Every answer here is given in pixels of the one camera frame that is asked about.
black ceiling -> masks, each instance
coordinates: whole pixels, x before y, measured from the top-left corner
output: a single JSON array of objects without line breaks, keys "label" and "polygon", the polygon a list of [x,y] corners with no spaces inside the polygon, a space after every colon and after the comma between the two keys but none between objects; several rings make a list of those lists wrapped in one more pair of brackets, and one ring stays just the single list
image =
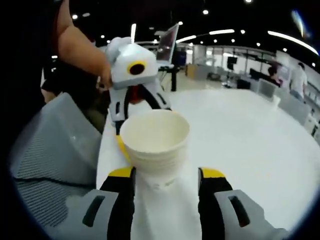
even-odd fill
[{"label": "black ceiling", "polygon": [[[131,25],[137,24],[135,40],[152,41],[156,31],[165,31],[179,21],[183,22],[178,39],[190,35],[202,35],[189,42],[205,45],[235,45],[260,48],[275,52],[287,48],[287,53],[310,65],[316,63],[319,72],[319,57],[310,50],[285,39],[270,36],[267,31],[283,33],[300,39],[320,52],[318,0],[70,0],[70,11],[79,15],[74,21],[88,37],[95,39],[97,46],[106,45],[114,37],[130,35]],[[302,39],[291,17],[298,10],[312,32],[312,38]],[[235,33],[208,35],[210,31],[234,29]]]}]

white table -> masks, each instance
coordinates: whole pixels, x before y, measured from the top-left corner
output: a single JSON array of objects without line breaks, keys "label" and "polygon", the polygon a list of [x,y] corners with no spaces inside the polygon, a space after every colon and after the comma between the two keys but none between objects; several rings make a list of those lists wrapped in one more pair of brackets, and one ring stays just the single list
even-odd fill
[{"label": "white table", "polygon": [[[188,156],[199,167],[220,170],[233,189],[260,206],[275,228],[292,230],[320,184],[320,147],[292,117],[271,102],[238,89],[170,94],[172,109],[190,123]],[[146,102],[129,115],[150,109]],[[110,120],[104,128],[96,184],[127,166]]]}]

fluorescent light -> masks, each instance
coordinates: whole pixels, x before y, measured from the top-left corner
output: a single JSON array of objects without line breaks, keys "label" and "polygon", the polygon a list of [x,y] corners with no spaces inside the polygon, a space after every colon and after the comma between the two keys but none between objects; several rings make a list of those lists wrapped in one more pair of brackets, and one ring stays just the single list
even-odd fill
[{"label": "fluorescent light", "polygon": [[279,38],[283,38],[283,39],[287,39],[289,41],[292,41],[296,44],[299,44],[307,49],[309,49],[310,51],[314,52],[315,54],[317,54],[319,56],[319,53],[317,52],[317,50],[315,50],[312,46],[306,44],[305,42],[299,40],[299,39],[296,39],[292,36],[288,36],[288,35],[285,35],[285,34],[282,34],[282,33],[279,33],[279,32],[275,32],[275,31],[268,31],[268,34],[272,35],[272,36],[276,36],[276,37],[279,37]]},{"label": "fluorescent light", "polygon": [[191,40],[191,39],[195,39],[197,36],[196,35],[192,35],[192,36],[186,36],[184,38],[181,38],[181,39],[178,39],[177,41],[175,41],[177,44],[178,43],[182,43],[184,41],[188,41],[188,40]]},{"label": "fluorescent light", "polygon": [[223,53],[223,56],[225,56],[225,57],[234,57],[233,54],[227,53],[227,52],[224,52],[224,53]]},{"label": "fluorescent light", "polygon": [[137,24],[132,24],[131,25],[131,43],[135,42],[135,36],[136,36],[136,28],[137,28]]},{"label": "fluorescent light", "polygon": [[217,34],[232,34],[235,30],[233,29],[226,29],[226,30],[217,30],[209,32],[210,35],[217,35]]}]

cup rim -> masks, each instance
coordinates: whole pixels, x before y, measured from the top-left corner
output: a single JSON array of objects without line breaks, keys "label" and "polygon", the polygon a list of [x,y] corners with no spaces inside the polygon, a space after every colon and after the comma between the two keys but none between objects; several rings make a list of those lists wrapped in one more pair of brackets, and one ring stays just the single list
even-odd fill
[{"label": "cup rim", "polygon": [[[186,132],[186,134],[185,134],[185,138],[184,138],[182,141],[180,141],[179,143],[177,143],[177,144],[169,147],[167,150],[161,150],[161,151],[140,151],[140,150],[136,150],[136,149],[134,149],[134,148],[132,148],[132,147],[129,147],[129,146],[126,144],[126,142],[125,142],[125,140],[124,140],[124,138],[123,138],[123,134],[122,134],[123,131],[125,130],[126,126],[128,125],[128,120],[129,120],[130,118],[131,118],[131,119],[136,119],[136,118],[139,118],[139,117],[141,117],[141,116],[143,116],[143,115],[152,114],[152,113],[154,113],[154,112],[165,112],[166,114],[167,114],[167,113],[171,113],[171,114],[175,114],[175,115],[177,115],[179,118],[181,118],[181,119],[186,123],[186,125],[187,125],[187,132]],[[134,115],[130,116],[130,117],[129,117],[126,121],[124,121],[124,123],[122,124],[122,126],[121,126],[121,128],[120,128],[120,133],[119,133],[119,135],[120,135],[120,137],[121,137],[121,139],[122,139],[123,144],[124,144],[125,146],[127,146],[128,148],[133,149],[133,150],[134,150],[135,152],[137,152],[137,153],[140,153],[140,154],[161,154],[161,153],[171,152],[171,151],[179,148],[179,147],[182,146],[183,144],[185,144],[185,142],[186,142],[186,140],[187,140],[187,138],[188,138],[189,133],[190,133],[190,124],[189,124],[189,122],[188,122],[182,115],[180,115],[179,113],[173,112],[173,111],[168,110],[168,109],[151,109],[151,110],[142,111],[142,112],[139,112],[139,113],[137,113],[137,114],[134,114]]]}]

floor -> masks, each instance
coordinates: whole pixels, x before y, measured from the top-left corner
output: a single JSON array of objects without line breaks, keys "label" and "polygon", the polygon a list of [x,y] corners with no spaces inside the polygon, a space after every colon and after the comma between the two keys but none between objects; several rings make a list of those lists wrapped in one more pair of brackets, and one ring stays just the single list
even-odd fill
[{"label": "floor", "polygon": [[[161,82],[164,90],[170,92],[171,89],[171,74],[168,73]],[[184,71],[180,71],[176,75],[176,90],[202,90],[202,89],[220,89],[221,82],[210,80],[193,80],[185,75]]]}]

